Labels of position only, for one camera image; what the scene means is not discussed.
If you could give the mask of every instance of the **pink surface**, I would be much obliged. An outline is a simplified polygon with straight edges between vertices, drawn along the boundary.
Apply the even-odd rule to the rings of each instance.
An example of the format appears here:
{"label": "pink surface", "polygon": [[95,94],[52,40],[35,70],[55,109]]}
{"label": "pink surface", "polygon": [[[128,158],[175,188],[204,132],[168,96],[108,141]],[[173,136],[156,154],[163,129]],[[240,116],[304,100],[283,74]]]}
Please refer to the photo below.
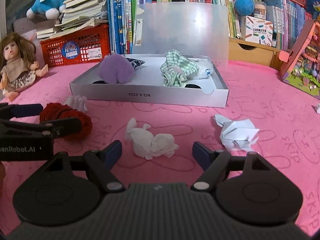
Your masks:
{"label": "pink surface", "polygon": [[[49,76],[21,93],[14,103],[63,102],[71,95],[69,82],[92,64],[50,69]],[[250,118],[260,128],[259,140],[253,146],[270,163],[291,179],[303,192],[304,202],[297,224],[308,234],[320,227],[320,115],[314,111],[315,98],[279,81],[275,70],[261,65],[230,62],[221,70],[229,89],[225,109],[171,106],[108,101],[88,101],[88,115],[93,122],[90,137],[70,144],[55,142],[55,152],[79,155],[89,149],[103,149],[115,139],[123,143],[123,155],[113,173],[126,185],[131,182],[173,182],[191,184],[202,173],[192,158],[192,144],[201,141],[211,149],[221,149],[220,127],[212,121],[214,114],[230,119]],[[171,133],[180,146],[174,156],[146,161],[134,155],[124,141],[127,122],[135,117],[139,125],[147,122],[153,133]],[[38,122],[38,117],[24,118]],[[0,201],[0,228],[7,234],[19,220],[12,206],[15,189],[42,162],[4,163],[6,177]]]}

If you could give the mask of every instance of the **red yarn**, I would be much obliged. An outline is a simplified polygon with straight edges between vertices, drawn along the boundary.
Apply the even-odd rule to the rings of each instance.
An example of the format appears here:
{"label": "red yarn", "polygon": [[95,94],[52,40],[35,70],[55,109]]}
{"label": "red yarn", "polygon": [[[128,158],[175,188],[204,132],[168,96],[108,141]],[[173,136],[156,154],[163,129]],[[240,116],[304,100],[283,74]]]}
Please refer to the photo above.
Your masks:
{"label": "red yarn", "polygon": [[77,117],[82,124],[82,129],[79,133],[70,134],[65,137],[69,141],[79,141],[85,139],[92,131],[91,118],[86,114],[75,110],[67,105],[60,103],[49,103],[46,108],[40,113],[40,122],[46,122],[51,120]]}

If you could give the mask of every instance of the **crumpled white paper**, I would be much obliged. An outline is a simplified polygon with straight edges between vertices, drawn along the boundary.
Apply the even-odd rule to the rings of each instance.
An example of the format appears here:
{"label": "crumpled white paper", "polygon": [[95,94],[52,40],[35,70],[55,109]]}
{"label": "crumpled white paper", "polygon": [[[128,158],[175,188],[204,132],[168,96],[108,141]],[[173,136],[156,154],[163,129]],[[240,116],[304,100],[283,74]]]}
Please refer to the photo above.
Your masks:
{"label": "crumpled white paper", "polygon": [[317,114],[320,114],[320,104],[316,105],[316,112],[317,112]]}
{"label": "crumpled white paper", "polygon": [[82,113],[86,113],[88,111],[87,106],[85,105],[87,101],[86,97],[81,96],[71,96],[63,103],[63,105],[70,106],[73,109],[76,109]]}
{"label": "crumpled white paper", "polygon": [[125,139],[132,141],[134,153],[137,156],[151,160],[153,157],[165,155],[171,157],[179,148],[174,143],[174,137],[168,133],[159,133],[156,136],[147,131],[151,125],[145,123],[142,128],[137,128],[135,118],[132,118],[125,130]]}
{"label": "crumpled white paper", "polygon": [[215,114],[214,118],[222,127],[220,139],[228,151],[253,151],[251,145],[257,142],[259,137],[254,137],[259,129],[249,119],[232,121],[221,114]]}

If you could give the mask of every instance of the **purple fluffy ball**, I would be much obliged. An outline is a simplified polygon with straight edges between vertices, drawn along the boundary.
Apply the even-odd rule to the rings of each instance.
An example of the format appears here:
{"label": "purple fluffy ball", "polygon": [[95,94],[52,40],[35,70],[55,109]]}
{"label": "purple fluffy ball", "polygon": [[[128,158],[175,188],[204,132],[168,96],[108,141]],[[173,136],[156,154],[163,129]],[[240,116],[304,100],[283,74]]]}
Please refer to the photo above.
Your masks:
{"label": "purple fluffy ball", "polygon": [[100,63],[99,76],[107,84],[128,83],[133,74],[131,63],[120,54],[111,54]]}

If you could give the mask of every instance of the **cardboard card box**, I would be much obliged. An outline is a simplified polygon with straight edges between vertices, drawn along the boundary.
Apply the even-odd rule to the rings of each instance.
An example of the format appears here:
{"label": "cardboard card box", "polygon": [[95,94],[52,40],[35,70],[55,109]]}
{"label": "cardboard card box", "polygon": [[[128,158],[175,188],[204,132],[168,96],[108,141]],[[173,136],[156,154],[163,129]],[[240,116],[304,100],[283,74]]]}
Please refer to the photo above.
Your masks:
{"label": "cardboard card box", "polygon": [[241,35],[244,41],[271,46],[272,22],[251,16],[243,16],[241,21]]}
{"label": "cardboard card box", "polygon": [[145,63],[137,67],[134,76],[126,84],[101,84],[99,65],[84,72],[70,83],[74,96],[85,96],[89,100],[140,102],[152,104],[225,107],[229,94],[218,69],[206,56],[185,57],[198,66],[213,66],[213,73],[207,79],[189,80],[196,88],[163,86],[160,66],[165,62],[165,54],[128,54],[126,57],[139,59]]}

